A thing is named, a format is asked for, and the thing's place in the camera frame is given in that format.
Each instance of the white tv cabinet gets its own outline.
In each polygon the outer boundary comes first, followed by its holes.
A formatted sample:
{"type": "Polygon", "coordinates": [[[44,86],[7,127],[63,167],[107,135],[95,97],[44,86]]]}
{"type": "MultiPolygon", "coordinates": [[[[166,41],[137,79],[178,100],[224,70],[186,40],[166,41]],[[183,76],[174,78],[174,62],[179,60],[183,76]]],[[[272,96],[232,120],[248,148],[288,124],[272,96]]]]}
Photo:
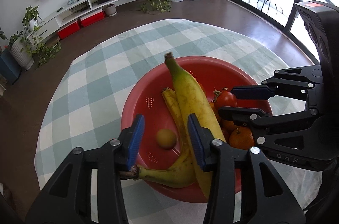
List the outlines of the white tv cabinet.
{"type": "MultiPolygon", "coordinates": [[[[79,17],[81,17],[85,14],[88,14],[88,13],[95,11],[99,8],[103,8],[104,6],[106,6],[108,4],[115,3],[118,6],[118,5],[122,5],[122,4],[125,4],[125,3],[128,3],[128,2],[134,1],[134,0],[110,0],[110,1],[107,1],[107,2],[102,3],[102,4],[97,4],[96,3],[97,1],[98,0],[79,0],[75,3],[73,3],[70,6],[63,7],[63,9],[60,10],[59,12],[54,12],[51,15],[49,15],[48,17],[44,18],[43,22],[40,23],[40,25],[39,25],[39,26],[41,26],[41,28],[36,32],[37,33],[36,37],[42,38],[42,39],[41,40],[36,39],[36,41],[40,42],[40,41],[47,40],[50,36],[52,36],[61,27],[71,23],[72,21],[78,19],[79,17]],[[82,12],[77,11],[78,8],[81,5],[84,5],[83,7],[85,7],[85,4],[89,6],[88,9],[86,9],[82,12]]],[[[32,39],[32,35],[30,35],[28,38],[34,44],[34,41],[32,39]]]]}

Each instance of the red bowl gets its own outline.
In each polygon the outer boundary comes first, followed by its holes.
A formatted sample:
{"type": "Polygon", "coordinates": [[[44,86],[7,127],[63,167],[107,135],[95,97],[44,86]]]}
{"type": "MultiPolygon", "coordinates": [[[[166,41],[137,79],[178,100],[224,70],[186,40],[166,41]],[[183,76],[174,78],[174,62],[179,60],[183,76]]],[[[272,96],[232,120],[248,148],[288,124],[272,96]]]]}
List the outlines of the red bowl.
{"type": "MultiPolygon", "coordinates": [[[[207,98],[211,101],[214,89],[256,84],[249,75],[238,67],[204,56],[189,56],[177,58],[177,63],[189,71],[195,79],[203,85],[207,98]]],[[[155,134],[162,128],[174,131],[178,136],[176,125],[166,107],[161,92],[165,87],[173,88],[171,75],[165,66],[160,64],[145,74],[134,86],[125,103],[121,129],[130,127],[136,114],[145,116],[145,133],[140,144],[137,164],[152,169],[167,169],[179,156],[179,141],[172,150],[161,149],[155,134]]],[[[238,100],[239,107],[261,108],[272,114],[271,107],[266,100],[238,100]]],[[[240,172],[236,170],[236,192],[241,190],[240,172]]],[[[158,192],[184,202],[207,202],[197,183],[186,188],[170,188],[158,183],[147,183],[158,192]]]]}

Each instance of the small yellow round fruit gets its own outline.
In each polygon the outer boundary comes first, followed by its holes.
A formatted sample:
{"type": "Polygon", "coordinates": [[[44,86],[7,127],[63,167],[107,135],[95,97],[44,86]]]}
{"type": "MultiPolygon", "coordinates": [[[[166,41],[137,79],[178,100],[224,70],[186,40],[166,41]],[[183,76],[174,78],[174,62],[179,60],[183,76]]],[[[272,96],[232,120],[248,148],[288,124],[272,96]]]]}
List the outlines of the small yellow round fruit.
{"type": "Polygon", "coordinates": [[[163,149],[174,148],[177,143],[177,136],[169,129],[160,129],[156,137],[158,145],[163,149]]]}

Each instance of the green and white plaid tablecloth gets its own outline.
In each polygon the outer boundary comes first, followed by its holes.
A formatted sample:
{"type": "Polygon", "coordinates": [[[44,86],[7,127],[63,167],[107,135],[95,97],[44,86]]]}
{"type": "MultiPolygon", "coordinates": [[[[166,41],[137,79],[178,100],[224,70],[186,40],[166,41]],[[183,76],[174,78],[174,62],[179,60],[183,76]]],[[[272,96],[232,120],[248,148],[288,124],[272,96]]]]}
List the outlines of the green and white plaid tablecloth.
{"type": "MultiPolygon", "coordinates": [[[[163,63],[168,50],[175,57],[205,55],[228,61],[257,83],[271,77],[276,69],[288,68],[249,37],[189,20],[161,20],[112,37],[72,62],[50,101],[35,155],[40,188],[73,148],[93,149],[118,137],[128,94],[143,75],[163,63]]],[[[270,105],[273,114],[279,115],[302,111],[305,103],[277,96],[270,99],[270,105]]],[[[316,197],[321,172],[273,164],[301,207],[316,197]]],[[[122,181],[122,186],[132,224],[203,221],[206,204],[170,199],[143,181],[122,181]]],[[[96,187],[92,188],[92,219],[97,221],[96,187]]],[[[237,194],[235,219],[240,214],[240,198],[237,194]]]]}

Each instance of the dark brown floor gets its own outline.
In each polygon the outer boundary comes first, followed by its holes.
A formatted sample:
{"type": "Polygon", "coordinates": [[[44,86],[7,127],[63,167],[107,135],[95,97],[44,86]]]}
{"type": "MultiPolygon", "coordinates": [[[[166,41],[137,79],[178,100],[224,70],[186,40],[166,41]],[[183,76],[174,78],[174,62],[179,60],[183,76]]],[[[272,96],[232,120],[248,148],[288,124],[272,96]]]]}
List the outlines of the dark brown floor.
{"type": "Polygon", "coordinates": [[[226,0],[184,0],[172,11],[144,14],[139,1],[118,7],[105,18],[62,40],[61,52],[38,69],[23,72],[0,99],[0,182],[13,192],[17,211],[24,218],[39,193],[34,155],[40,126],[60,80],[70,63],[97,44],[129,29],[156,20],[182,18],[230,29],[255,39],[279,55],[291,67],[310,61],[286,37],[257,16],[226,0]]]}

